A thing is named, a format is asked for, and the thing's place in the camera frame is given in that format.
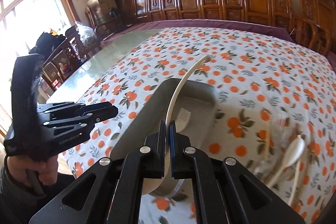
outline white plastic spoon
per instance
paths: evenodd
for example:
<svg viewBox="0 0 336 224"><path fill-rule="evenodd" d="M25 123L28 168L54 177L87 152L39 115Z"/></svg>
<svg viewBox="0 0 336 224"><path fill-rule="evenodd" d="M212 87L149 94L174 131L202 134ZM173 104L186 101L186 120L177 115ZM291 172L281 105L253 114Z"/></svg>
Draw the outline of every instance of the white plastic spoon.
<svg viewBox="0 0 336 224"><path fill-rule="evenodd" d="M180 112L177 115L175 120L175 128L177 133L181 133L187 127L190 120L190 111L187 111L184 108L181 108Z"/></svg>
<svg viewBox="0 0 336 224"><path fill-rule="evenodd" d="M305 150L305 141L301 138L295 138L290 145L288 146L287 150L285 151L282 162L280 165L279 170L275 173L272 179L267 183L267 187L269 189L277 182L278 178L285 170L285 168L292 166L294 163L298 161L301 157L303 151Z"/></svg>

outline plastic bag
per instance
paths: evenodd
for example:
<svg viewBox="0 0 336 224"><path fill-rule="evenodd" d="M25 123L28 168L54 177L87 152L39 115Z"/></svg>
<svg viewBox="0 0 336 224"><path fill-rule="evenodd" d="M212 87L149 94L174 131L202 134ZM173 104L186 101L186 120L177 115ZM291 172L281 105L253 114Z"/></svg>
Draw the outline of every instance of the plastic bag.
<svg viewBox="0 0 336 224"><path fill-rule="evenodd" d="M84 26L78 21L75 23L77 25L77 31L80 35L81 41L85 47L88 47L97 42L97 36L92 28Z"/></svg>
<svg viewBox="0 0 336 224"><path fill-rule="evenodd" d="M278 114L273 117L270 123L270 128L268 130L270 131L270 139L273 145L269 148L268 157L259 160L252 170L252 174L260 180L269 178L290 143L289 138L292 129L285 126L286 120L287 117L285 115ZM258 150L260 153L265 153L265 147L265 142L259 145Z"/></svg>

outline tablecloth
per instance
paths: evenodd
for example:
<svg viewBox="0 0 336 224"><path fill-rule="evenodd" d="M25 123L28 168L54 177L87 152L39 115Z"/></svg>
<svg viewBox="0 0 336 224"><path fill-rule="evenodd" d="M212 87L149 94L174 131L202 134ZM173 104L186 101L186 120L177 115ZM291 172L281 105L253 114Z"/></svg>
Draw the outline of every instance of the tablecloth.
<svg viewBox="0 0 336 224"><path fill-rule="evenodd" d="M79 100L86 104L110 101L119 114L97 124L88 142L63 153L74 176L109 156L156 88L165 79L181 78L205 54L211 62L200 66L190 80L218 88L219 110L213 133L201 149L220 160L233 156L251 170L263 157L272 117L282 113L287 128L299 123L306 150L294 209L306 223L313 222L336 188L335 73L320 54L256 33L166 28L133 49ZM273 190L288 201L292 184L289 170ZM193 197L143 196L140 223L158 222L194 223Z"/></svg>

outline glass tabletop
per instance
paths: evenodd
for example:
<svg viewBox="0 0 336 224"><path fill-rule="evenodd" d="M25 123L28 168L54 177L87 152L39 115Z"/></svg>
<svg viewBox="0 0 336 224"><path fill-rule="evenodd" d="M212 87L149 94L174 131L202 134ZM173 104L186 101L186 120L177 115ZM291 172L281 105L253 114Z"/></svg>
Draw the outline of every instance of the glass tabletop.
<svg viewBox="0 0 336 224"><path fill-rule="evenodd" d="M161 29L133 31L122 35L73 73L47 103L76 102L118 60Z"/></svg>

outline screw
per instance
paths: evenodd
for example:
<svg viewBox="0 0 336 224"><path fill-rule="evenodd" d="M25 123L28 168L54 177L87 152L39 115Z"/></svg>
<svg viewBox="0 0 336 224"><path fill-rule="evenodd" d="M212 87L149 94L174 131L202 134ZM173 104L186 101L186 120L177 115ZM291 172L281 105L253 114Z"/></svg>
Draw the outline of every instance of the screw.
<svg viewBox="0 0 336 224"><path fill-rule="evenodd" d="M151 151L151 148L148 147L148 146L143 146L143 147L140 147L140 152L141 153L144 153L144 154L147 154Z"/></svg>
<svg viewBox="0 0 336 224"><path fill-rule="evenodd" d="M99 164L102 165L102 166L106 166L106 165L109 165L110 162L111 162L111 160L109 158L102 158L102 159L100 159Z"/></svg>
<svg viewBox="0 0 336 224"><path fill-rule="evenodd" d="M225 163L226 163L227 165L233 166L233 165L235 165L235 164L237 163L237 161L236 161L234 158L227 158L227 159L225 160Z"/></svg>
<svg viewBox="0 0 336 224"><path fill-rule="evenodd" d="M196 149L189 146L184 150L187 154L194 154L196 152Z"/></svg>

